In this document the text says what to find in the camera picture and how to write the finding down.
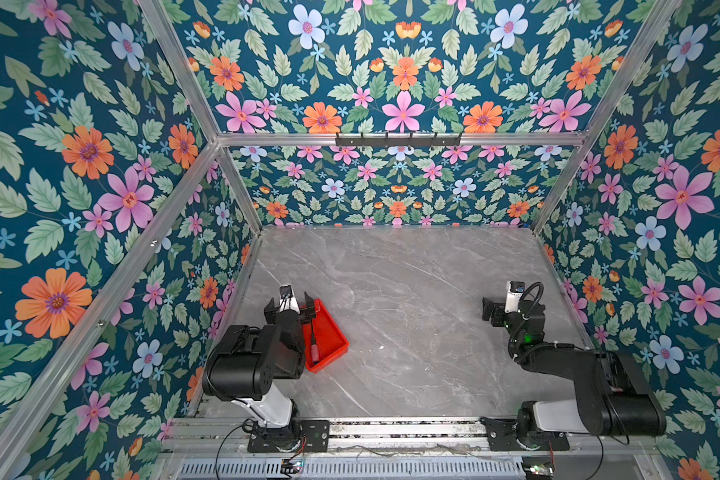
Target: red plastic bin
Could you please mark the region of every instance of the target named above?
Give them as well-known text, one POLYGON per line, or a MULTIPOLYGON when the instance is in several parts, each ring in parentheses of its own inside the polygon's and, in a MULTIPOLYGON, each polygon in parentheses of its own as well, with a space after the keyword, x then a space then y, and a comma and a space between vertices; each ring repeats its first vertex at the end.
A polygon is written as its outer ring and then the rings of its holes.
POLYGON ((333 317, 320 299, 315 300, 315 313, 312 324, 315 327, 315 339, 320 358, 316 364, 312 364, 312 356, 309 355, 309 348, 312 344, 312 328, 309 323, 302 325, 306 344, 307 370, 313 373, 326 368, 349 349, 347 338, 338 329, 336 322, 333 321, 333 317))

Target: red tray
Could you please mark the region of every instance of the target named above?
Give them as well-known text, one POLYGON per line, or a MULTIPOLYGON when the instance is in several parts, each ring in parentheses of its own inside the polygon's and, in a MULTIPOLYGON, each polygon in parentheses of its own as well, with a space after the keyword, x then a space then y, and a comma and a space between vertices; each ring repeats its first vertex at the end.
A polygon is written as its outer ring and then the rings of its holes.
POLYGON ((312 328, 309 323, 302 325, 304 332, 304 343, 306 344, 307 370, 319 372, 333 363, 334 360, 344 355, 349 349, 349 342, 344 334, 338 329, 333 317, 320 299, 315 300, 316 317, 312 321, 315 327, 315 339, 320 353, 320 361, 312 364, 312 356, 309 354, 312 345, 312 328))

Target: marble surface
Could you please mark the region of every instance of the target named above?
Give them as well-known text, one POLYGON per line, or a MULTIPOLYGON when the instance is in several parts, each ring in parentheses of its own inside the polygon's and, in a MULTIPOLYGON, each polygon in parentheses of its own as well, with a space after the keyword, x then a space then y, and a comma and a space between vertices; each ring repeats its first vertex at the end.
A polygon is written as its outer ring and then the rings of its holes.
MULTIPOLYGON (((547 340, 583 344, 538 242, 515 228, 266 230, 234 322, 263 324, 283 284, 327 305, 349 351, 276 381, 304 417, 513 416, 525 400, 574 398, 571 381, 512 363, 508 334, 480 319, 508 280, 543 282, 547 340)), ((215 398, 200 415, 245 416, 215 398)))

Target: wall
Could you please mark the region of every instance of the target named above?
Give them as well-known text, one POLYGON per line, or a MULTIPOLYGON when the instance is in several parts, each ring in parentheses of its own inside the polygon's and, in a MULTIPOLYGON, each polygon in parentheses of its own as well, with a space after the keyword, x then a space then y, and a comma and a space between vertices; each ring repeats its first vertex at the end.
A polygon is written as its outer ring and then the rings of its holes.
MULTIPOLYGON (((0 2, 0 426, 190 166, 192 145, 202 143, 136 4, 0 2), (41 5, 56 23, 38 20, 47 16, 41 5), (125 25, 133 37, 124 36, 125 25), (123 38, 132 40, 132 55, 123 38), (92 168, 80 155, 94 159, 92 168), (140 186, 131 216, 118 214, 122 181, 140 186), (47 322, 48 300, 63 320, 47 322)), ((203 342, 246 252, 248 229, 214 172, 23 456, 22 480, 148 477, 157 439, 182 414, 203 342), (217 208, 229 210, 229 220, 218 220, 217 208), (202 232, 186 220, 194 215, 202 232), (201 298, 205 282, 216 282, 216 301, 201 298), (154 308, 144 300, 150 291, 154 308), (153 343, 163 358, 144 377, 134 364, 153 343), (98 427, 89 419, 78 432, 95 394, 104 406, 98 427)))
MULTIPOLYGON (((323 105, 332 119, 325 131, 331 133, 400 130, 389 123, 394 116, 388 112, 409 95, 418 106, 406 113, 415 122, 404 124, 404 131, 443 133, 582 128, 648 11, 633 0, 620 5, 608 10, 595 0, 199 0, 169 4, 167 10, 181 22, 176 30, 222 129, 323 131, 309 117, 323 105), (303 36, 288 30, 301 8, 314 12, 310 22, 318 32, 308 47, 303 36), (488 42, 487 36, 503 31, 498 24, 509 10, 517 11, 514 21, 525 30, 488 42), (591 74, 571 80, 582 61, 591 74), (412 75, 410 85, 402 82, 403 74, 412 75), (578 105, 565 125, 553 122, 553 100, 555 107, 578 105), (471 129, 486 102, 497 108, 489 115, 495 122, 471 129), (229 105, 254 108, 248 110, 252 120, 230 120, 229 105)), ((628 111, 627 103, 620 109, 628 111)), ((562 148, 549 156, 534 146, 500 148, 503 155, 494 156, 475 145, 457 156, 441 148, 399 156, 324 149, 314 158, 307 148, 236 153, 264 224, 527 223, 570 153, 562 148), (432 163, 443 168, 428 178, 432 163), (376 169, 375 178, 359 180, 358 168, 366 166, 376 169), (335 197, 324 193, 338 182, 335 197), (456 197, 462 183, 475 190, 456 197)))
POLYGON ((655 389, 672 470, 720 478, 720 1, 684 2, 628 97, 544 238, 594 342, 655 389))

